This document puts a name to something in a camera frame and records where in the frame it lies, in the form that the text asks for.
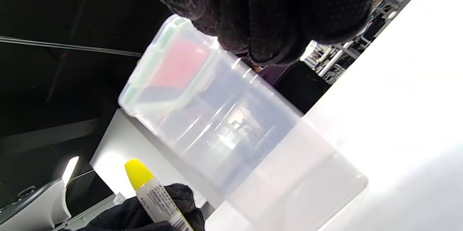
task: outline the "white table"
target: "white table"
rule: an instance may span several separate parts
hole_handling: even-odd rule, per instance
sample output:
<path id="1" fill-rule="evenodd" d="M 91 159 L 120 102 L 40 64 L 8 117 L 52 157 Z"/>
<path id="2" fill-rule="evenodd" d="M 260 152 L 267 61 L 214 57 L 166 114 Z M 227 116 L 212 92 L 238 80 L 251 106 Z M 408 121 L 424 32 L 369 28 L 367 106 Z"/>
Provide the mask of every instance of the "white table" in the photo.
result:
<path id="1" fill-rule="evenodd" d="M 369 178 L 321 230 L 463 229 L 462 7 L 412 0 L 303 117 Z M 227 203 L 207 220 L 246 227 Z"/>

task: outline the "glue tube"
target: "glue tube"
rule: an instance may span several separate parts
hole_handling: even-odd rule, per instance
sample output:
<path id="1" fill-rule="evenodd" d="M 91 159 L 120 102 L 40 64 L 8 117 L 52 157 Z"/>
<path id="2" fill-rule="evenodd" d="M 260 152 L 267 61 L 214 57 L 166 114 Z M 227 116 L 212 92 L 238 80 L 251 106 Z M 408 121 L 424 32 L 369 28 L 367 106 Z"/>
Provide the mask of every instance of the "glue tube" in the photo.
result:
<path id="1" fill-rule="evenodd" d="M 154 223 L 168 221 L 180 231 L 193 231 L 161 183 L 138 159 L 125 164 L 130 183 Z"/>

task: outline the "textured glove fabric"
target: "textured glove fabric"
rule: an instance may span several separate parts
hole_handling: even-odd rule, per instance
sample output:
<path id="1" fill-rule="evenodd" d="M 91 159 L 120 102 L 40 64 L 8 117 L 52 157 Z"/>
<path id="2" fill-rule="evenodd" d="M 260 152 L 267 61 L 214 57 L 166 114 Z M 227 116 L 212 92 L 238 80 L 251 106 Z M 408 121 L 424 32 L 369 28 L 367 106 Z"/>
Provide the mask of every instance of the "textured glove fabric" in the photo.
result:
<path id="1" fill-rule="evenodd" d="M 187 185 L 172 184 L 165 186 L 167 193 L 182 212 L 194 231 L 204 231 L 204 217 L 196 208 L 193 192 Z M 128 198 L 121 205 L 103 211 L 86 227 L 79 231 L 178 231 L 167 221 L 153 223 L 137 198 Z"/>
<path id="2" fill-rule="evenodd" d="M 372 0 L 161 0 L 260 65 L 297 60 L 311 40 L 341 43 L 366 24 Z"/>

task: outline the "ceiling light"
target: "ceiling light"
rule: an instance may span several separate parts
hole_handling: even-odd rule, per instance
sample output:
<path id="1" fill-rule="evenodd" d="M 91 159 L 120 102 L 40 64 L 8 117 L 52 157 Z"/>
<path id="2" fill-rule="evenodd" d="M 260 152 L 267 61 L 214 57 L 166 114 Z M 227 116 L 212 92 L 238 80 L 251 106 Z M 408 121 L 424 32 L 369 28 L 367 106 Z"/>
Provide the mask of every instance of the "ceiling light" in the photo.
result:
<path id="1" fill-rule="evenodd" d="M 72 176 L 72 172 L 74 171 L 74 168 L 76 167 L 78 160 L 79 156 L 70 159 L 68 165 L 66 166 L 66 169 L 64 170 L 62 179 L 64 181 L 65 187 L 68 185 L 69 179 Z"/>

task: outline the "white surface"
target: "white surface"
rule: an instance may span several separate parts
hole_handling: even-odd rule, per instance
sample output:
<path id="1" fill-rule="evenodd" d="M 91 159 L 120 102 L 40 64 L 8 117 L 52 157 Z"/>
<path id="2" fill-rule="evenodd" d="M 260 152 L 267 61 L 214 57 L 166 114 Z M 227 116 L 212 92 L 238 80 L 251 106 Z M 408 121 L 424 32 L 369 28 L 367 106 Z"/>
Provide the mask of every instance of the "white surface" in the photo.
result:
<path id="1" fill-rule="evenodd" d="M 303 117 L 369 179 L 321 230 L 463 229 L 463 56 L 435 47 L 461 44 L 461 8 L 412 0 Z M 227 203 L 206 228 L 248 230 Z"/>
<path id="2" fill-rule="evenodd" d="M 85 227 L 92 219 L 96 218 L 104 210 L 112 208 L 114 206 L 114 197 L 115 195 L 112 194 L 111 196 L 98 202 L 91 208 L 88 208 L 86 211 L 83 211 L 77 216 L 74 216 L 73 218 L 64 221 L 60 226 L 55 227 L 55 229 L 53 229 L 52 231 L 63 231 L 64 228 L 66 231 L 74 231 Z"/>
<path id="3" fill-rule="evenodd" d="M 184 18 L 164 23 L 119 103 L 204 177 L 181 172 L 193 187 L 209 202 L 208 190 L 217 191 L 254 230 L 315 231 L 367 182 L 286 99 Z"/>
<path id="4" fill-rule="evenodd" d="M 163 146 L 159 139 L 152 136 L 148 140 L 139 129 L 136 119 L 128 117 L 118 109 L 111 120 L 90 165 L 101 179 L 111 188 L 114 194 L 121 193 L 125 198 L 135 196 L 135 191 L 127 178 L 124 164 L 132 158 L 141 160 L 144 165 L 163 184 L 184 183 L 190 185 L 195 192 L 195 202 L 198 206 L 205 203 L 205 198 L 195 186 L 159 151 L 157 146 Z"/>
<path id="5" fill-rule="evenodd" d="M 0 225 L 0 231 L 50 230 L 71 217 L 66 206 L 66 189 L 60 180 L 49 186 L 19 213 Z"/>

